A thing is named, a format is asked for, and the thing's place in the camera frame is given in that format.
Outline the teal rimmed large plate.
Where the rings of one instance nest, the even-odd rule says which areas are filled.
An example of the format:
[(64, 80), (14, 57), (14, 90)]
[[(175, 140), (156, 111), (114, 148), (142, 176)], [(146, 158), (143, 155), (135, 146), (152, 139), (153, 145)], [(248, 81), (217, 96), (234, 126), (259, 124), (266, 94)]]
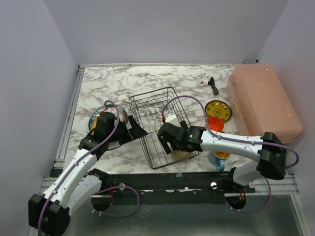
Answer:
[[(117, 105), (117, 108), (119, 110), (119, 114), (120, 114), (120, 121), (123, 121), (125, 124), (128, 124), (128, 115), (126, 110), (124, 109), (124, 107)], [(114, 105), (108, 103), (106, 105), (103, 105), (99, 108), (97, 108), (94, 113), (91, 115), (89, 122), (88, 122), (88, 128), (90, 131), (91, 128), (91, 124), (96, 120), (98, 120), (99, 116), (104, 113), (104, 112), (110, 112), (110, 113), (114, 113), (116, 114), (116, 109), (114, 107)]]

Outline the beige ceramic bowl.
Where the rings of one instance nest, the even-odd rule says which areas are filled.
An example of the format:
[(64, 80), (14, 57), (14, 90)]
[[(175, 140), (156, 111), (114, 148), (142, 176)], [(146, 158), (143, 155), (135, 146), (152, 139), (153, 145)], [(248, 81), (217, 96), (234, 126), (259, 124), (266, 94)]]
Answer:
[(171, 152), (170, 156), (174, 161), (184, 161), (184, 160), (190, 159), (192, 156), (192, 153), (176, 150), (176, 151)]

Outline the black front table rail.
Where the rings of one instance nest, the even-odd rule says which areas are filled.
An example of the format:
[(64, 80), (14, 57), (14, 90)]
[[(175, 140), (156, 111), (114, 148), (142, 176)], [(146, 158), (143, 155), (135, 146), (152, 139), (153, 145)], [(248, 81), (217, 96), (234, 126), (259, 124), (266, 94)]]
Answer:
[(104, 202), (113, 198), (117, 205), (131, 205), (137, 200), (146, 205), (223, 204), (225, 194), (238, 196), (255, 189), (233, 182), (230, 172), (108, 174), (98, 169), (88, 172), (102, 181), (101, 190), (117, 187), (112, 195), (96, 198)]

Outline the black and white pipe fitting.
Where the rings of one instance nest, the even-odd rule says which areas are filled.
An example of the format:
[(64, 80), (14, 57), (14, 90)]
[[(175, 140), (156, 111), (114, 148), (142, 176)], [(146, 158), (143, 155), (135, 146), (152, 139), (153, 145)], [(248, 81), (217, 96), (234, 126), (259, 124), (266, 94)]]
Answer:
[(215, 85), (215, 80), (214, 80), (214, 77), (211, 77), (209, 80), (202, 80), (200, 81), (199, 85), (201, 87), (205, 87), (205, 86), (210, 86), (211, 89), (213, 90), (213, 94), (215, 96), (217, 96), (219, 94), (219, 91)]

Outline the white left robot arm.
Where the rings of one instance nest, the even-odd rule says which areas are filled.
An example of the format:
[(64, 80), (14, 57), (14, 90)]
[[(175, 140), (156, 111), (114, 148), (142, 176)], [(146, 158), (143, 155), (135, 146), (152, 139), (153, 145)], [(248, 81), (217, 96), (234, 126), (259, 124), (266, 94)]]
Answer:
[(95, 127), (81, 140), (71, 163), (57, 180), (43, 194), (31, 196), (29, 225), (36, 228), (39, 235), (63, 235), (72, 214), (100, 190), (102, 181), (87, 172), (108, 150), (110, 143), (121, 146), (148, 134), (133, 116), (127, 119), (124, 122), (113, 113), (101, 113)]

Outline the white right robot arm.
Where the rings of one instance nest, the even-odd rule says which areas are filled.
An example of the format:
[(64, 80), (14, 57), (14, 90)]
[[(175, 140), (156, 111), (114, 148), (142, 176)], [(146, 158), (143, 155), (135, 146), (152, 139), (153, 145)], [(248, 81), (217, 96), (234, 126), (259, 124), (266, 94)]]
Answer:
[(250, 159), (232, 172), (232, 179), (238, 185), (245, 186), (262, 177), (283, 180), (285, 176), (286, 150), (271, 132), (263, 136), (238, 136), (200, 126), (177, 127), (166, 122), (157, 136), (167, 154), (173, 150), (219, 151)]

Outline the blue butterfly mug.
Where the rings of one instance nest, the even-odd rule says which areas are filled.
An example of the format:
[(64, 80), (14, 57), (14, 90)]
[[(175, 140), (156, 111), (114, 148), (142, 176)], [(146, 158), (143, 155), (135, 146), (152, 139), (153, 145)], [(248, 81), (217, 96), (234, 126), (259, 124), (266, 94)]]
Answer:
[(225, 161), (231, 156), (230, 153), (213, 151), (209, 152), (208, 160), (215, 166), (217, 172), (223, 172), (225, 168)]

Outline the aluminium side rail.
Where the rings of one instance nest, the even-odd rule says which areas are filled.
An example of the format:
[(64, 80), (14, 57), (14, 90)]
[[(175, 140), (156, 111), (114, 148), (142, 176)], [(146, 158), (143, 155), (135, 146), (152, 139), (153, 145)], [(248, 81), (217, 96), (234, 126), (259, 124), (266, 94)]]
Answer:
[(68, 147), (73, 120), (75, 117), (75, 111), (76, 111), (76, 106), (79, 99), (79, 93), (80, 93), (80, 89), (81, 89), (81, 85), (83, 81), (83, 76), (84, 76), (84, 68), (81, 65), (78, 65), (78, 73), (75, 80), (75, 85), (74, 85), (73, 93), (71, 96), (69, 108), (67, 111), (61, 140), (59, 142), (56, 157), (54, 160), (53, 169), (60, 169), (63, 166), (64, 160), (66, 157), (66, 151)]

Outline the yellow patterned plate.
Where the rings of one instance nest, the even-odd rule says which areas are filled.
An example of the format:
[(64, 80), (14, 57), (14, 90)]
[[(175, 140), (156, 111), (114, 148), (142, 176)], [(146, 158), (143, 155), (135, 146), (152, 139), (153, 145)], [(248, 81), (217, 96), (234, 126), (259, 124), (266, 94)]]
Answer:
[(218, 117), (223, 122), (227, 122), (232, 117), (231, 108), (223, 101), (212, 100), (205, 107), (207, 117)]

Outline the yellow woven bamboo plate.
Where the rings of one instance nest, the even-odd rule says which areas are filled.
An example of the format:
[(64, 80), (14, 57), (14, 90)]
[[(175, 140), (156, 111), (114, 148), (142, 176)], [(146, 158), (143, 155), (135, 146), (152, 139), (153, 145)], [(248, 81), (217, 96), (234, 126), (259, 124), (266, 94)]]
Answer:
[(95, 129), (95, 127), (96, 127), (96, 120), (91, 124), (90, 130), (92, 131), (93, 129)]

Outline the pink plastic storage box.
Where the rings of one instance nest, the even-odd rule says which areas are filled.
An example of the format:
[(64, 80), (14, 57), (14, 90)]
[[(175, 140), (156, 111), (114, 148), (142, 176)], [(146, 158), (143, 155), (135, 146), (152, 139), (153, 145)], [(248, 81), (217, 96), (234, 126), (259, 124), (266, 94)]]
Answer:
[(240, 135), (274, 133), (292, 143), (303, 126), (270, 63), (239, 64), (228, 77), (226, 93)]

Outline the orange mug black handle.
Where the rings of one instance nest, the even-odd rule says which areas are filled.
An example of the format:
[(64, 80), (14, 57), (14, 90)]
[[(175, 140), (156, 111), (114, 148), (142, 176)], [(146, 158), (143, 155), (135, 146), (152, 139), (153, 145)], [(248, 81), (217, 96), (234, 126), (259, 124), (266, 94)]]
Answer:
[(209, 128), (213, 131), (222, 132), (224, 129), (224, 122), (219, 117), (207, 118), (207, 124), (209, 125)]

